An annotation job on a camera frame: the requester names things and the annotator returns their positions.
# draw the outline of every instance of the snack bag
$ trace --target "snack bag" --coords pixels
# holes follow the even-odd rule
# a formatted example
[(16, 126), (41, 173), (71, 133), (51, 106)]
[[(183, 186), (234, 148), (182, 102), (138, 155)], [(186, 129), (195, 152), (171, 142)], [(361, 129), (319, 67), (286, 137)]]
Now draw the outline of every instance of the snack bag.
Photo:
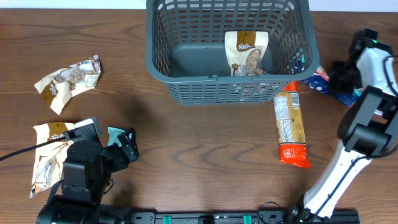
[(225, 33), (225, 52), (231, 76), (262, 75), (261, 60), (268, 46), (268, 33), (230, 31)]
[[(334, 76), (339, 75), (336, 72), (332, 72), (332, 74), (334, 74)], [(311, 89), (319, 91), (320, 93), (323, 94), (329, 94), (348, 107), (352, 106), (361, 96), (361, 92), (358, 91), (356, 88), (354, 88), (354, 91), (352, 93), (336, 93), (330, 91), (329, 89), (330, 78), (326, 73), (326, 71), (322, 68), (322, 66), (319, 66), (316, 72), (312, 76), (302, 81), (303, 83), (308, 84), (308, 86)]]
[[(37, 144), (63, 137), (65, 131), (75, 128), (74, 124), (53, 122), (33, 127), (37, 133)], [(72, 140), (61, 140), (36, 149), (30, 198), (51, 188), (62, 179), (63, 162)]]
[(274, 98), (274, 109), (280, 161), (310, 168), (297, 82), (292, 82)]
[(47, 75), (35, 87), (50, 108), (59, 115), (70, 98), (95, 88), (100, 74), (100, 59), (94, 55)]

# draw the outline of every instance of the black cable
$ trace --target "black cable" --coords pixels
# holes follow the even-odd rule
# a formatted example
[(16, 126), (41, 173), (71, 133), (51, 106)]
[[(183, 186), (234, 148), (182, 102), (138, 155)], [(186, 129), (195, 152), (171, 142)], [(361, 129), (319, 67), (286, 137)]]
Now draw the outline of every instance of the black cable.
[(383, 59), (383, 70), (384, 70), (384, 75), (386, 76), (388, 87), (390, 88), (391, 92), (393, 92), (395, 94), (395, 96), (398, 96), (396, 89), (394, 87), (392, 87), (392, 84), (394, 84), (394, 83), (391, 82), (390, 77), (388, 77), (388, 72), (387, 72), (387, 67), (386, 67), (386, 63), (387, 63), (388, 59), (396, 58), (396, 57), (398, 57), (398, 55), (389, 55), (389, 56), (385, 57)]
[(65, 137), (61, 137), (61, 138), (58, 138), (58, 139), (49, 140), (48, 142), (45, 142), (45, 143), (42, 143), (42, 144), (38, 144), (38, 145), (36, 145), (36, 146), (32, 146), (32, 147), (28, 147), (28, 148), (26, 148), (26, 149), (21, 149), (21, 150), (18, 150), (18, 151), (16, 151), (16, 152), (12, 152), (12, 153), (10, 153), (10, 154), (8, 154), (8, 155), (5, 155), (5, 156), (0, 157), (0, 162), (3, 161), (3, 160), (5, 160), (5, 159), (7, 159), (7, 158), (12, 157), (12, 156), (16, 156), (16, 155), (18, 155), (18, 154), (21, 154), (21, 153), (23, 153), (23, 152), (27, 152), (27, 151), (36, 149), (36, 148), (38, 148), (38, 147), (46, 146), (46, 145), (48, 145), (48, 144), (51, 144), (51, 143), (54, 143), (54, 142), (57, 142), (57, 141), (61, 141), (61, 140), (64, 140), (64, 139), (65, 139)]
[(268, 201), (268, 202), (264, 202), (258, 209), (257, 209), (257, 218), (259, 219), (259, 220), (261, 220), (262, 222), (263, 222), (263, 224), (268, 224), (266, 221), (264, 221), (263, 219), (262, 219), (262, 217), (260, 216), (260, 209), (262, 208), (262, 207), (264, 207), (264, 206), (266, 206), (266, 205), (269, 205), (269, 204), (274, 204), (274, 205), (277, 205), (279, 208), (280, 208), (280, 206), (276, 203), (276, 202), (273, 202), (273, 201)]
[(112, 187), (113, 187), (113, 184), (114, 184), (113, 179), (111, 178), (110, 181), (112, 182), (112, 184), (111, 184), (111, 186), (104, 192), (104, 195), (106, 195), (106, 193), (108, 193), (108, 192), (112, 189)]
[(344, 173), (344, 175), (341, 177), (340, 181), (337, 183), (336, 187), (333, 189), (333, 191), (328, 194), (328, 198), (324, 201), (324, 203), (321, 205), (321, 207), (317, 210), (317, 212), (315, 212), (315, 215), (318, 215), (322, 209), (326, 206), (326, 204), (329, 202), (329, 200), (334, 196), (334, 194), (336, 193), (337, 189), (340, 187), (341, 183), (343, 183), (344, 179), (346, 178), (346, 176), (349, 174), (349, 172), (351, 171), (351, 169), (355, 166), (355, 164), (362, 160), (362, 159), (380, 159), (383, 157), (387, 157), (392, 155), (393, 153), (395, 153), (398, 150), (398, 144), (391, 149), (390, 151), (381, 154), (381, 155), (377, 155), (377, 156), (363, 156), (363, 157), (358, 157), (356, 158), (351, 165), (349, 166), (348, 170)]

